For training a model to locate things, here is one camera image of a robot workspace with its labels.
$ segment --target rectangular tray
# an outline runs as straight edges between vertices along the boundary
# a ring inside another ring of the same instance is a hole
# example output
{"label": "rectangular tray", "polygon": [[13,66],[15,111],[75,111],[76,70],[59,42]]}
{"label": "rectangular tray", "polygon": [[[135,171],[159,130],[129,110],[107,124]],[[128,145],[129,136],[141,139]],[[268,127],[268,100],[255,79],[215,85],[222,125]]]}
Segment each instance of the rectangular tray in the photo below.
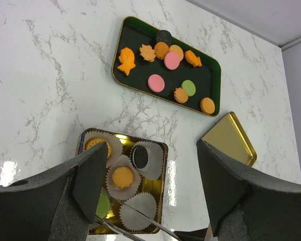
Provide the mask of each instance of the rectangular tray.
{"label": "rectangular tray", "polygon": [[[126,87],[164,99],[202,114],[204,113],[200,108],[201,99],[210,97],[215,103],[215,112],[209,116],[216,116],[220,111],[221,67],[219,63],[212,57],[175,38],[173,38],[172,44],[180,46],[184,52],[192,50],[196,56],[200,56],[203,64],[202,67],[194,68],[185,58],[181,61],[179,67],[173,71],[165,67],[163,60],[156,58],[154,62],[144,61],[139,55],[139,48],[142,44],[151,45],[154,48],[154,39],[157,32],[158,29],[135,17],[126,17],[123,20],[112,65],[112,75],[114,79]],[[130,48],[135,55],[136,67],[131,70],[129,76],[126,76],[117,69],[120,65],[118,59],[120,51],[125,47]],[[148,77],[152,74],[159,74],[165,81],[165,88],[160,93],[151,91],[147,85]],[[182,82],[186,79],[194,82],[196,93],[189,97],[186,103],[180,104],[174,99],[173,92],[175,88],[181,87]]]}
{"label": "rectangular tray", "polygon": [[[127,135],[123,135],[123,134],[108,132],[108,131],[104,131],[104,130],[100,130],[100,129],[96,129],[96,128],[89,128],[89,129],[86,129],[79,136],[79,140],[78,140],[78,144],[77,144],[77,148],[76,148],[76,155],[79,155],[81,153],[80,150],[83,149],[85,134],[90,131],[106,132],[106,133],[110,133],[110,134],[118,137],[120,139],[121,143],[123,144],[122,154],[127,155],[127,156],[129,156],[130,149],[136,142],[149,141],[149,140],[143,139],[143,138],[137,138],[137,137],[127,136]],[[163,196],[164,196],[168,146],[165,143],[161,143],[161,142],[154,142],[154,143],[160,145],[160,147],[163,149],[163,152],[164,152],[164,165],[163,165],[162,175],[159,177],[159,179],[157,179],[155,181],[146,179],[143,176],[141,176],[141,184],[138,187],[137,193],[149,192],[154,196],[156,203],[158,204],[158,211],[157,211],[157,214],[156,214],[154,220],[156,222],[158,222],[159,224],[161,224],[162,223]],[[103,188],[106,190],[106,182],[104,182]],[[128,231],[121,224],[121,222],[119,220],[119,209],[120,209],[120,204],[115,203],[106,217],[107,222],[111,222],[112,224]],[[149,233],[157,233],[159,230],[160,229],[158,227],[151,224],[148,228],[146,228],[144,230],[137,231],[137,232],[132,232],[132,231],[129,231],[129,232],[137,233],[137,234],[149,234]],[[115,233],[104,226],[99,226],[97,229],[95,229],[95,231],[93,231],[93,232],[89,231],[89,234],[115,234]]]}
{"label": "rectangular tray", "polygon": [[226,114],[201,139],[251,167],[257,159],[255,149],[234,112]]}

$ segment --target orange cookie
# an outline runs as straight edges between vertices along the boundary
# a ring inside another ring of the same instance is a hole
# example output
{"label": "orange cookie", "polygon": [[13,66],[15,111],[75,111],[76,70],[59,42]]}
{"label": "orange cookie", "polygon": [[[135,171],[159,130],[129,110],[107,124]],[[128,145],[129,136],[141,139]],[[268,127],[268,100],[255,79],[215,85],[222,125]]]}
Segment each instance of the orange cookie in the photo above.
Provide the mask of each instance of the orange cookie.
{"label": "orange cookie", "polygon": [[184,58],[184,52],[183,52],[183,50],[181,49],[180,46],[175,45],[175,44],[171,45],[170,46],[170,52],[177,53],[179,55],[179,57],[180,57],[180,60],[181,61],[183,60],[183,58]]}
{"label": "orange cookie", "polygon": [[119,65],[117,69],[124,72],[126,75],[129,75],[130,70],[136,67],[134,64],[135,55],[133,51],[127,47],[120,51],[118,59],[121,62],[121,65]]}
{"label": "orange cookie", "polygon": [[93,139],[90,139],[89,141],[87,141],[87,143],[85,144],[85,151],[101,142],[106,142],[106,144],[107,144],[107,147],[108,147],[107,159],[108,159],[111,154],[111,146],[110,146],[109,142],[104,138],[93,138]]}
{"label": "orange cookie", "polygon": [[215,104],[212,99],[205,97],[201,100],[201,110],[206,114],[213,114],[215,111]]}
{"label": "orange cookie", "polygon": [[176,88],[174,91],[174,98],[178,103],[185,103],[189,99],[189,96],[187,95],[186,90]]}
{"label": "orange cookie", "polygon": [[154,49],[156,57],[162,60],[165,58],[165,55],[170,51],[169,46],[164,42],[158,42],[155,45]]}
{"label": "orange cookie", "polygon": [[185,52],[185,59],[187,62],[192,64],[194,67],[202,66],[201,58],[196,57],[196,55],[191,50],[188,50]]}
{"label": "orange cookie", "polygon": [[155,50],[152,49],[151,45],[144,45],[142,44],[139,48],[140,56],[144,58],[144,60],[149,62],[154,62],[156,58]]}
{"label": "orange cookie", "polygon": [[129,187],[134,181],[134,175],[128,167],[119,167],[112,173],[114,186],[123,189]]}

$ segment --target leaf-shaped cookie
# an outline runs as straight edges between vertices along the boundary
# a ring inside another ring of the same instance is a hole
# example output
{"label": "leaf-shaped cookie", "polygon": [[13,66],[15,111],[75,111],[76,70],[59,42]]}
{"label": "leaf-shaped cookie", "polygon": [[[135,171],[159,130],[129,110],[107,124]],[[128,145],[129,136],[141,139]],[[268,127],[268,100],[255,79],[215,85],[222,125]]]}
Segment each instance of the leaf-shaped cookie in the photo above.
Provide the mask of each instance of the leaf-shaped cookie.
{"label": "leaf-shaped cookie", "polygon": [[144,45],[142,44],[139,48],[140,56],[144,58],[144,60],[149,62],[154,62],[156,58],[155,50],[152,49],[151,45]]}

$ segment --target round orange cookie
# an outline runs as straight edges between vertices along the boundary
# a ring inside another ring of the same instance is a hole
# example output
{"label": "round orange cookie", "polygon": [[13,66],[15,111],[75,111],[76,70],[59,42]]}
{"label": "round orange cookie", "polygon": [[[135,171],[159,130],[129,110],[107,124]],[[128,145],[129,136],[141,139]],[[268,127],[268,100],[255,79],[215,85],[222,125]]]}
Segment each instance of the round orange cookie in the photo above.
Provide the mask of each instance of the round orange cookie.
{"label": "round orange cookie", "polygon": [[165,55],[170,51],[169,46],[164,42],[158,42],[155,45],[154,49],[156,57],[162,60],[165,58]]}
{"label": "round orange cookie", "polygon": [[87,141],[87,143],[85,144],[85,151],[101,142],[106,142],[106,144],[107,144],[107,147],[108,147],[107,159],[108,159],[111,154],[111,146],[110,146],[109,142],[104,138],[93,138],[93,139],[90,139],[89,141]]}
{"label": "round orange cookie", "polygon": [[129,187],[134,180],[134,175],[128,167],[119,167],[112,173],[114,186],[123,189]]}
{"label": "round orange cookie", "polygon": [[176,88],[174,91],[174,98],[178,103],[185,103],[189,99],[189,96],[187,95],[186,90]]}
{"label": "round orange cookie", "polygon": [[181,49],[180,46],[175,45],[175,44],[171,45],[170,46],[170,52],[177,53],[179,55],[179,57],[180,57],[180,60],[181,61],[183,60],[183,58],[184,58],[184,52],[183,52],[183,50]]}
{"label": "round orange cookie", "polygon": [[205,97],[201,100],[201,110],[206,114],[213,114],[215,111],[215,104],[212,99]]}

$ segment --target oreo cookie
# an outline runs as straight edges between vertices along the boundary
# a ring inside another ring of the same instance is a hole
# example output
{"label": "oreo cookie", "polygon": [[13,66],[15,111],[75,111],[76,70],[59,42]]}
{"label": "oreo cookie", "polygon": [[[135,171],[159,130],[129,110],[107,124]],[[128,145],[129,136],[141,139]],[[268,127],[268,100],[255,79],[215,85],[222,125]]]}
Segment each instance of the oreo cookie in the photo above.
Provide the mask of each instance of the oreo cookie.
{"label": "oreo cookie", "polygon": [[133,149],[131,163],[138,169],[143,169],[148,163],[148,152],[145,147],[137,146]]}
{"label": "oreo cookie", "polygon": [[157,32],[157,34],[155,36],[156,43],[164,42],[168,46],[170,46],[172,44],[172,39],[173,38],[172,38],[171,33],[167,30],[160,30],[160,31]]}

